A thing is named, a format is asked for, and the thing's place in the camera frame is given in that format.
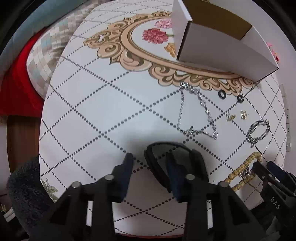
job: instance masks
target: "white wall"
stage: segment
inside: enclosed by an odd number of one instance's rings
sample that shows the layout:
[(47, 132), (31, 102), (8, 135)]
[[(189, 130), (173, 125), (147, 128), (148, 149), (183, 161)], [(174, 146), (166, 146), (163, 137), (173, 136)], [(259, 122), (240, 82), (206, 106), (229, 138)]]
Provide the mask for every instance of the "white wall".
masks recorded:
[(5, 187), (9, 176), (10, 170), (7, 157), (6, 125), (0, 125), (0, 195), (6, 193)]
[(286, 153), (284, 169), (296, 175), (296, 51), (290, 41), (280, 29), (280, 27), (272, 20), (252, 0), (210, 0), (220, 7), (223, 7), (241, 18), (251, 23), (261, 34), (265, 41), (273, 44), (273, 48), (277, 53), (280, 63), (280, 69), (276, 71), (279, 84), (284, 85), (289, 104), (290, 128), (292, 137), (291, 152)]

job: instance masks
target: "wooden floor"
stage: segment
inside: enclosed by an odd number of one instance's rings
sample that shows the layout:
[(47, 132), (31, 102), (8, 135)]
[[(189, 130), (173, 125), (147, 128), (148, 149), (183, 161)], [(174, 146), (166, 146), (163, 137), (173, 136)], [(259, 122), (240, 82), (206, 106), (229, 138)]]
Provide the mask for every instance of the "wooden floor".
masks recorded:
[(11, 172), (38, 155), (40, 121), (34, 117), (8, 116), (7, 154)]

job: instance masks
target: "beaded bracelet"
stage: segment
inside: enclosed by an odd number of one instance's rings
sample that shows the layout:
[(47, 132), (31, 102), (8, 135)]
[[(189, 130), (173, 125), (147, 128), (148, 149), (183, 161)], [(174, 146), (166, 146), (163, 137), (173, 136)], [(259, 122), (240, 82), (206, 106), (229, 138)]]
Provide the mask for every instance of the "beaded bracelet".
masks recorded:
[(231, 174), (229, 174), (228, 178), (226, 178), (224, 181), (230, 184), (230, 182), (237, 176), (241, 176), (242, 180), (236, 184), (232, 190), (237, 191), (242, 188), (245, 184), (247, 184), (249, 181), (251, 181), (256, 174), (251, 171), (249, 174), (249, 165), (250, 163), (257, 158), (258, 162), (262, 161), (262, 156), (259, 152), (253, 152), (245, 161), (242, 165), (240, 165), (236, 170), (234, 170)]

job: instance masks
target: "metal bolt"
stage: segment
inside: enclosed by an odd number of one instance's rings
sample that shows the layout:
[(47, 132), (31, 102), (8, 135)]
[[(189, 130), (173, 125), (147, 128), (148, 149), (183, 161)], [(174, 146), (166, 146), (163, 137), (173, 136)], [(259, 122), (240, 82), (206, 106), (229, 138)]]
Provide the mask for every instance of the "metal bolt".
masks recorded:
[(104, 176), (104, 178), (105, 178), (105, 180), (107, 180), (107, 181), (111, 181), (111, 180), (114, 179), (114, 176), (113, 176), (112, 174), (108, 174), (108, 175)]
[(219, 182), (218, 185), (221, 186), (221, 187), (223, 187), (223, 188), (228, 187), (228, 183), (227, 182), (224, 182), (224, 181)]
[(194, 179), (195, 179), (195, 176), (192, 175), (192, 174), (187, 174), (187, 175), (185, 176), (185, 178), (186, 178), (187, 180), (194, 180)]
[(81, 182), (73, 182), (72, 184), (71, 184), (71, 187), (73, 187), (73, 188), (78, 188), (78, 187), (80, 187), (81, 186)]

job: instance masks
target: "ornate frame print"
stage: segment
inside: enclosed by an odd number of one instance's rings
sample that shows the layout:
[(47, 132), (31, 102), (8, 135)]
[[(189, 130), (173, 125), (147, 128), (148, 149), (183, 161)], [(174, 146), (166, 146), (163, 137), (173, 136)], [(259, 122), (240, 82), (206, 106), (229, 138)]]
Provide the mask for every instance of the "ornate frame print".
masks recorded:
[(137, 26), (147, 21), (170, 17), (171, 12), (158, 11), (124, 18), (110, 24), (106, 30), (96, 33), (83, 44), (98, 49), (97, 56), (110, 58), (110, 64), (119, 62), (123, 68), (130, 71), (148, 70), (150, 76), (157, 79), (162, 86), (179, 86), (181, 81), (185, 81), (192, 86), (200, 86), (203, 90), (222, 89), (226, 94), (234, 96), (238, 96), (243, 87), (253, 87), (253, 81), (242, 76), (185, 66), (181, 62), (155, 56), (133, 42), (131, 34)]

